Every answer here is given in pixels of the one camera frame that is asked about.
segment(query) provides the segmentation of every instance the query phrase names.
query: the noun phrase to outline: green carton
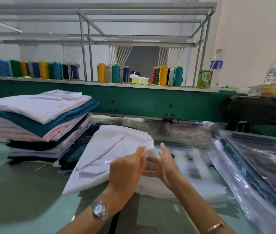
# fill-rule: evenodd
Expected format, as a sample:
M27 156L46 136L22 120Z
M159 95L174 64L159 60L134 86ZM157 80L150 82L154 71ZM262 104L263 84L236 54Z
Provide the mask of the green carton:
M209 89L211 87L212 76L213 76L212 70L200 70L197 88Z

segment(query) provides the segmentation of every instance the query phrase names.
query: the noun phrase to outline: watch face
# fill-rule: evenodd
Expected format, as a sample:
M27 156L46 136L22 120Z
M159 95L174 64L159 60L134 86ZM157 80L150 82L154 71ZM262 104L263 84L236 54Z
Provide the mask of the watch face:
M95 208L94 208L94 214L95 215L100 215L102 213L103 210L103 206L102 204L98 204Z

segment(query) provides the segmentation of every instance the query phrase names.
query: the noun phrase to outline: bottle label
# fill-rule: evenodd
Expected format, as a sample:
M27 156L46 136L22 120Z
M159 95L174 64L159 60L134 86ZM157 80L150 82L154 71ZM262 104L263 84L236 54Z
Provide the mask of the bottle label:
M276 76L276 68L271 68L268 70L267 74Z
M224 61L211 61L211 70L221 70L223 68Z

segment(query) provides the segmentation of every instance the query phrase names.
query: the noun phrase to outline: yellow thread spool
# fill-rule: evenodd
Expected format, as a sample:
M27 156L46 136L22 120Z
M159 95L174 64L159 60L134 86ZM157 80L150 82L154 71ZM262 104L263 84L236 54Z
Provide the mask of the yellow thread spool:
M106 66L104 63L99 63L97 66L98 82L106 83Z
M40 61L38 64L41 79L49 79L48 63Z
M166 86L168 67L163 65L159 68L159 85Z
M20 66L21 66L22 76L27 76L27 70L26 70L25 62L24 61L20 61Z

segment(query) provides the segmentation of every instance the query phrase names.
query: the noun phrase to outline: person's left hand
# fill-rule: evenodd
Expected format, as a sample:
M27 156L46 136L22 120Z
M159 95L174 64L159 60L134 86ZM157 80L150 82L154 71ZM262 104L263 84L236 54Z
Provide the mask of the person's left hand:
M146 147L138 147L134 154L119 157L110 164L109 184L98 197L105 202L109 216L120 211L132 197L146 164Z

